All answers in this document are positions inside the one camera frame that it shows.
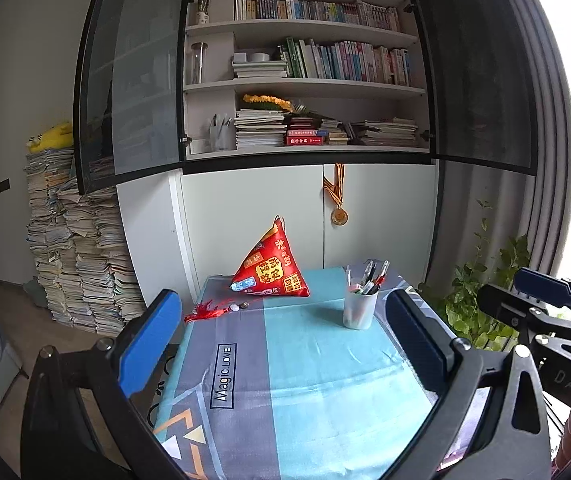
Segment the tall stack of papers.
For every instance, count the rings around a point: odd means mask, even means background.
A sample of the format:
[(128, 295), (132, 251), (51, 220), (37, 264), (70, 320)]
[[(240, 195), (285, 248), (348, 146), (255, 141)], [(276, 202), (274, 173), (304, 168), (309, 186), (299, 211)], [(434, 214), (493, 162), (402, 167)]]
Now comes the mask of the tall stack of papers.
[(26, 156), (27, 243), (51, 318), (116, 336), (145, 310), (114, 186), (82, 195), (71, 148)]

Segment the red tassel charm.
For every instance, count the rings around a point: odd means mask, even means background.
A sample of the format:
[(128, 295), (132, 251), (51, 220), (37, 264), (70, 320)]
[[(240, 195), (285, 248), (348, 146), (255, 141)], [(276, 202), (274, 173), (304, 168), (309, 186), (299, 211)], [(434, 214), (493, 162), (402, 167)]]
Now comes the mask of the red tassel charm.
[(246, 310), (250, 307), (248, 302), (240, 302), (236, 304), (231, 302), (231, 304), (213, 304), (212, 300), (204, 302), (204, 304), (197, 304), (192, 312), (183, 318), (183, 322), (186, 324), (196, 322), (196, 321), (206, 321), (212, 320), (213, 318), (220, 318), (228, 313), (234, 313), (242, 310)]

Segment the pink white pen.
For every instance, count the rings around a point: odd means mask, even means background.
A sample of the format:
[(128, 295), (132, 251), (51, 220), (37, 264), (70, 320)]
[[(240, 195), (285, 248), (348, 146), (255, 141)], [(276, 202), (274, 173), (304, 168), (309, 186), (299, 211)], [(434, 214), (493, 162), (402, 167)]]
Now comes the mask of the pink white pen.
[(348, 290), (351, 290), (351, 266), (346, 266), (345, 274), (346, 274), (346, 287)]

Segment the right stack of books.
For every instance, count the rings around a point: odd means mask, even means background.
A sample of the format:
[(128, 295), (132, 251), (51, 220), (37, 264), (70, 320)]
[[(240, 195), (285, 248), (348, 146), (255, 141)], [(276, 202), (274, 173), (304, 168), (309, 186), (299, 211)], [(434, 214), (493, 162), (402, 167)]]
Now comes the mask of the right stack of books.
[(417, 124), (410, 119), (393, 118), (384, 122), (366, 120), (353, 125), (358, 140), (365, 145), (414, 148), (419, 144)]

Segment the blue grey patterned tablecloth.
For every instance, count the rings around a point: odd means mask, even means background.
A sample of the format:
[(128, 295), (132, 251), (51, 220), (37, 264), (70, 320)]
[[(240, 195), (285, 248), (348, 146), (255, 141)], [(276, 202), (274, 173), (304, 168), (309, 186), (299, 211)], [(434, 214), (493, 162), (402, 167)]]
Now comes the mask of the blue grey patterned tablecloth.
[(188, 324), (170, 364), (154, 434), (188, 477), (376, 479), (433, 408), (384, 302), (369, 330), (350, 330), (345, 270), (304, 276), (304, 298), (205, 282), (203, 302), (250, 307)]

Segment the gold medal with ribbon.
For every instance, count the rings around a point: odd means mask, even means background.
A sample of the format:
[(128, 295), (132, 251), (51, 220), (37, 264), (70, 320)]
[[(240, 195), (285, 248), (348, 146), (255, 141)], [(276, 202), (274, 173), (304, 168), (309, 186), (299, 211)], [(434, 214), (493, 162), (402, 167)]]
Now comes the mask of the gold medal with ribbon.
[(336, 162), (334, 165), (334, 179), (329, 180), (323, 178), (323, 191), (327, 194), (334, 204), (331, 212), (331, 222), (333, 226), (345, 226), (349, 217), (344, 208), (344, 181), (345, 181), (345, 165)]

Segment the red pyramid pillow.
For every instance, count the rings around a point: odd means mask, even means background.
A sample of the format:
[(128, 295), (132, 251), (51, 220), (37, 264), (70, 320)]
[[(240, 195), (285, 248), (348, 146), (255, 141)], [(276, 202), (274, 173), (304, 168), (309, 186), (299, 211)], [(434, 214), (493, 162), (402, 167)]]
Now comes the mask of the red pyramid pillow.
[(247, 254), (232, 278), (230, 289), (253, 296), (310, 296), (281, 217), (274, 218), (271, 228)]

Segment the glass cabinet door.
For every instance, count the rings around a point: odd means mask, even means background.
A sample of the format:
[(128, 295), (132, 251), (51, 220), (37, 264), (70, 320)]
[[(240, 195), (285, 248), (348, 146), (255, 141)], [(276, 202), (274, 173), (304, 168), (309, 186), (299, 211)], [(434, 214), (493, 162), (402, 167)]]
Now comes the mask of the glass cabinet door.
[(533, 77), (510, 1), (411, 3), (427, 69), (434, 154), (535, 174)]
[(90, 1), (72, 106), (80, 193), (176, 169), (186, 159), (182, 96), (190, 1)]

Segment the stack of red books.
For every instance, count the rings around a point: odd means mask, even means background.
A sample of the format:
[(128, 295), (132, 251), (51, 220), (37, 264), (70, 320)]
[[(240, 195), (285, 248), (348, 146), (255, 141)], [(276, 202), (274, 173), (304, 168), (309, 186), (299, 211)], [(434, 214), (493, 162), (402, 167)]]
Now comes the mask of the stack of red books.
[(323, 145), (328, 133), (321, 129), (322, 120), (314, 117), (292, 116), (287, 119), (286, 146)]

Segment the row of books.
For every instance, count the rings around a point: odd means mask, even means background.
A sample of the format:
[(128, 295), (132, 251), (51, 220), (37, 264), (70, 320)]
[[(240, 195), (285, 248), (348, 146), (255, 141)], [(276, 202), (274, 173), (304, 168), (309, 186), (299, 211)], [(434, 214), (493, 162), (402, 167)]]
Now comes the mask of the row of books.
[(359, 41), (318, 44), (287, 37), (279, 44), (278, 61), (287, 63), (291, 78), (376, 82), (410, 87), (410, 55), (405, 48), (375, 47)]
[(234, 0), (235, 21), (304, 20), (347, 23), (401, 32), (395, 6), (363, 0), (352, 3), (320, 0)]

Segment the white bookshelf cabinet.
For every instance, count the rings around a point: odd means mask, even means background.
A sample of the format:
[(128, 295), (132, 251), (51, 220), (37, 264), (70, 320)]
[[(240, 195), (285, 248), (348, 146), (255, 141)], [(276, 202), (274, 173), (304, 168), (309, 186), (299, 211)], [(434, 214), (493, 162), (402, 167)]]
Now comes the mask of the white bookshelf cabinet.
[[(329, 0), (355, 2), (356, 0)], [(363, 0), (404, 9), (409, 0)], [(206, 25), (189, 38), (207, 44), (203, 84), (183, 95), (184, 130), (190, 153), (182, 167), (118, 186), (122, 223), (136, 279), (145, 301), (163, 289), (192, 306), (212, 275), (231, 275), (241, 259), (282, 217), (299, 266), (334, 268), (368, 259), (389, 260), (411, 284), (427, 276), (432, 252), (438, 175), (429, 144), (414, 148), (346, 144), (249, 148), (203, 152), (208, 122), (232, 116), (244, 94), (287, 99), (306, 113), (339, 122), (400, 117), (429, 128), (427, 86), (417, 24), (401, 17), (401, 32), (377, 32), (355, 24), (293, 20), (247, 21), (234, 17), (234, 0), (212, 0)], [(258, 78), (234, 80), (235, 48), (260, 50), (287, 37), (360, 40), (410, 53), (410, 87), (336, 79)], [(345, 226), (333, 226), (334, 204), (323, 178), (345, 165)]]

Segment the white pen holder on shelf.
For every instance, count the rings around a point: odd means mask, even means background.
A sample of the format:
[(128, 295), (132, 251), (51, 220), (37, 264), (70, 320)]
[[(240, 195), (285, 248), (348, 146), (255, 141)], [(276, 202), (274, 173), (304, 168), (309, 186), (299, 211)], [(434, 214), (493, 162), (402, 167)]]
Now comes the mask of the white pen holder on shelf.
[(213, 152), (236, 149), (233, 120), (227, 115), (215, 114), (208, 126), (210, 149)]

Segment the flat books middle shelf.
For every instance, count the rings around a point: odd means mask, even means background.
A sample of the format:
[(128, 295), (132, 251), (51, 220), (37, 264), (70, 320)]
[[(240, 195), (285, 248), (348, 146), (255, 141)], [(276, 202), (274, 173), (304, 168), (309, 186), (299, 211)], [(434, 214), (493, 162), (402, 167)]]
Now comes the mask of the flat books middle shelf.
[(272, 60), (267, 53), (236, 52), (232, 58), (232, 72), (235, 78), (287, 78), (287, 62)]

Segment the glass cylinder jar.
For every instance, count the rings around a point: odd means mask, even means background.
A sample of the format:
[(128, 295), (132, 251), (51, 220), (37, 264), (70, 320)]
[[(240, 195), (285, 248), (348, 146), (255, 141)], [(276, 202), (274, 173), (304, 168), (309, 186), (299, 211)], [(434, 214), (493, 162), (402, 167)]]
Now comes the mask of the glass cylinder jar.
[(203, 84), (205, 78), (207, 44), (204, 41), (191, 44), (191, 84)]

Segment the upper row of books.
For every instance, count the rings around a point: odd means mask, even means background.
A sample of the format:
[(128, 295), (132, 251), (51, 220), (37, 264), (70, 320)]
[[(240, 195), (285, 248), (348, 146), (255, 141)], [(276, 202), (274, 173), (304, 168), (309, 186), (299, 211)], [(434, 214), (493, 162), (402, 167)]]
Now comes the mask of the upper row of books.
[(234, 0), (235, 21), (304, 20), (347, 23), (401, 32), (395, 6), (363, 0), (352, 3), (320, 0)]

